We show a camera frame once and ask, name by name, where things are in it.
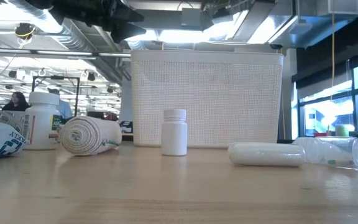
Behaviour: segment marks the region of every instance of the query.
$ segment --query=pill bottle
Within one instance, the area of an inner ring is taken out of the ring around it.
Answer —
[[[30,93],[31,107],[26,109],[24,116],[24,137],[28,145],[24,149],[56,149],[60,124],[59,99],[52,93]]]
[[[164,156],[184,156],[187,154],[186,110],[164,110],[161,153]]]

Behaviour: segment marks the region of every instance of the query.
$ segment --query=white plastic bin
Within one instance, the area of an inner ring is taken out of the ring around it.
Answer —
[[[283,55],[133,51],[134,143],[160,146],[163,111],[188,113],[188,146],[276,142]]]

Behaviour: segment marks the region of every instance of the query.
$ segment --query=person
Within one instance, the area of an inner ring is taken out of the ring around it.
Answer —
[[[49,93],[53,93],[56,95],[60,95],[60,91],[58,89],[52,89],[48,88]],[[59,106],[57,107],[57,110],[59,110],[60,115],[63,119],[68,119],[73,116],[73,113],[71,112],[70,104],[68,104],[66,101],[59,100]]]
[[[15,92],[12,94],[11,101],[5,105],[2,110],[7,111],[25,111],[30,105],[25,100],[23,93]]]

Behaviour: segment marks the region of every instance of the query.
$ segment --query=wooden table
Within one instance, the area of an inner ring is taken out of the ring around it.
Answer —
[[[240,167],[123,146],[98,156],[0,158],[0,223],[358,223],[358,170]]]

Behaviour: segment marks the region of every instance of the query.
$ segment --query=green object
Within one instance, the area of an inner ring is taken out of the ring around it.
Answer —
[[[335,136],[349,137],[349,130],[348,130],[346,124],[335,125]]]

